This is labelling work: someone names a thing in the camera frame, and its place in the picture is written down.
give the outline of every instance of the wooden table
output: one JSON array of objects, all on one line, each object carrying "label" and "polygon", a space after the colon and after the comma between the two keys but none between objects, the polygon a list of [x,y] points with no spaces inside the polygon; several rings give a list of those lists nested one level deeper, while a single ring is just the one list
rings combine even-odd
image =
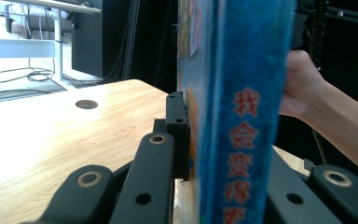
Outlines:
[{"label": "wooden table", "polygon": [[[114,171],[132,160],[154,119],[165,118],[166,95],[129,80],[0,103],[0,223],[38,219],[82,166]],[[98,107],[81,109],[81,100]]]}]

